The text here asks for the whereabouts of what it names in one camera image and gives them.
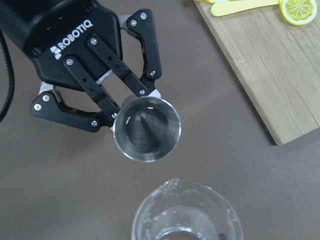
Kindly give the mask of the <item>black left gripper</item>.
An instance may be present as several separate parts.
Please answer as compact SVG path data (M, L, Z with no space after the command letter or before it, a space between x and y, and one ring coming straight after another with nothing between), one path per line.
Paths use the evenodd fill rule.
M100 108L99 112L89 112L70 107L50 87L30 105L36 117L92 133L103 126L111 128L120 108L94 81L109 68L136 96L161 96L155 80L161 77L162 67L149 9L117 17L96 0L2 0L0 29L31 59L43 82L83 89ZM121 60L120 29L140 42L141 77ZM96 44L89 37L95 38Z

